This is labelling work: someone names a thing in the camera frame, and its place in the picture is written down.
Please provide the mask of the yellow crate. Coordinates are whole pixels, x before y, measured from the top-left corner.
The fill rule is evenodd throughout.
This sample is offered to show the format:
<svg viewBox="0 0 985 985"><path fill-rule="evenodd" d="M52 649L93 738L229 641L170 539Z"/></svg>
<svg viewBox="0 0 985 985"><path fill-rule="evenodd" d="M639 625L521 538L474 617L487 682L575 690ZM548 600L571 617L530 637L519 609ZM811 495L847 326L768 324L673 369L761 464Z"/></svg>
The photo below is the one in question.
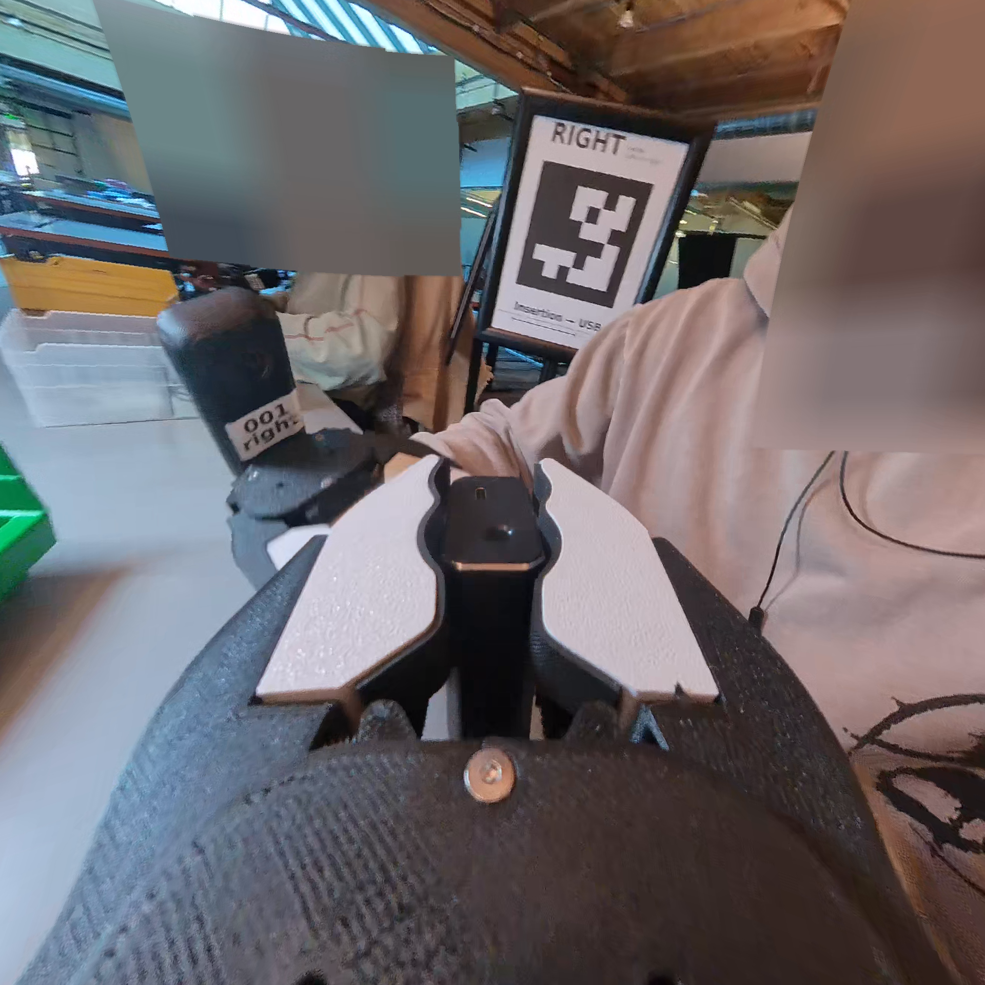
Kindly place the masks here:
<svg viewBox="0 0 985 985"><path fill-rule="evenodd" d="M40 312L155 316L179 301L179 287L166 270L74 256L41 261L1 259L15 307Z"/></svg>

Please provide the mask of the framed marker sign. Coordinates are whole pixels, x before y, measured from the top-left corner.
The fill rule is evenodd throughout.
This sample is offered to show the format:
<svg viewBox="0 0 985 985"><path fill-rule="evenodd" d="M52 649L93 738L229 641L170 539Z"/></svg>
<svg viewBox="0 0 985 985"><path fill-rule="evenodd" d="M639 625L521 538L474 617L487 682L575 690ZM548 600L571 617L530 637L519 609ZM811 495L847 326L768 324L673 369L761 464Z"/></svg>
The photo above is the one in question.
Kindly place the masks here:
<svg viewBox="0 0 985 985"><path fill-rule="evenodd" d="M523 88L446 361L479 293L464 413L484 347L554 378L619 315L653 299L714 135L657 110Z"/></svg>

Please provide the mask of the green plastic bin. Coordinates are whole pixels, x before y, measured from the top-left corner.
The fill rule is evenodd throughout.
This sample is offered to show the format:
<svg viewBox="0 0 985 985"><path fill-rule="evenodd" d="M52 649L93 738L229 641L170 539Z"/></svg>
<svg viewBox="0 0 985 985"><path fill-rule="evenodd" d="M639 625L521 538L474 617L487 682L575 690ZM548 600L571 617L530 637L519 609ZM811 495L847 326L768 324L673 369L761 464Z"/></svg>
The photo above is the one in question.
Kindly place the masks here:
<svg viewBox="0 0 985 985"><path fill-rule="evenodd" d="M54 547L50 516L32 486L1 449L1 600L6 600Z"/></svg>

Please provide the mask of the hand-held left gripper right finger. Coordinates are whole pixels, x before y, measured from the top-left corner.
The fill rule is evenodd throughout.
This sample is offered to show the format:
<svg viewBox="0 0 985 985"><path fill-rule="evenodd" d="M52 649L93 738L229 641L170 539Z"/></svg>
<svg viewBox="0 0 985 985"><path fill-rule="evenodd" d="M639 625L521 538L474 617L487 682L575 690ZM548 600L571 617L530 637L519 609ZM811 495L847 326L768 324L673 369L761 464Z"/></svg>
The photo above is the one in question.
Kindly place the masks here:
<svg viewBox="0 0 985 985"><path fill-rule="evenodd" d="M549 554L535 611L560 655L558 670L542 671L555 700L598 684L615 700L716 701L719 685L646 527L557 460L537 463L535 497Z"/></svg>

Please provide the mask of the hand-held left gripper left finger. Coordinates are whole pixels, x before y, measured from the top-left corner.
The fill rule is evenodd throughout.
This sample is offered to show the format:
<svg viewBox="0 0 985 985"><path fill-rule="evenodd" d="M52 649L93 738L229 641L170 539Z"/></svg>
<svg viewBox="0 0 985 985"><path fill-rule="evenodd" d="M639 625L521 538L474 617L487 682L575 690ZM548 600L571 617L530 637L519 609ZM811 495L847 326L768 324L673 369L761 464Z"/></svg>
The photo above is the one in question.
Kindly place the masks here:
<svg viewBox="0 0 985 985"><path fill-rule="evenodd" d="M435 627L438 573L419 535L446 465L426 455L330 527L257 683L264 704L356 706L360 686Z"/></svg>

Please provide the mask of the black USB hub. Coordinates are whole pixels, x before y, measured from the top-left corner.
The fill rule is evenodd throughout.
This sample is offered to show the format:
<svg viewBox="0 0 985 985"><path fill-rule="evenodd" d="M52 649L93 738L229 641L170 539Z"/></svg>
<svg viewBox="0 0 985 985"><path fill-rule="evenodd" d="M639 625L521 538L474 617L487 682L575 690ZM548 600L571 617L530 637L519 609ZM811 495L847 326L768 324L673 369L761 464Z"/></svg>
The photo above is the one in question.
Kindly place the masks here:
<svg viewBox="0 0 985 985"><path fill-rule="evenodd" d="M528 739L533 592L546 562L533 501L521 480L466 477L452 482L446 505L449 712L464 739Z"/></svg>

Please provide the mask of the clear plastic trays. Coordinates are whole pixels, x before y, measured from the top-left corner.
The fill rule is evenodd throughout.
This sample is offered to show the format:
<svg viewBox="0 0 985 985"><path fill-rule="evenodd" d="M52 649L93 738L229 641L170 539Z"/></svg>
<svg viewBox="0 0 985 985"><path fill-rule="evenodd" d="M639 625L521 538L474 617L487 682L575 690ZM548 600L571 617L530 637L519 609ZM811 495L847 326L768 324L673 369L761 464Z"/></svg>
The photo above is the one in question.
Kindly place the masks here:
<svg viewBox="0 0 985 985"><path fill-rule="evenodd" d="M41 427L193 420L154 316L11 309L2 358Z"/></svg>

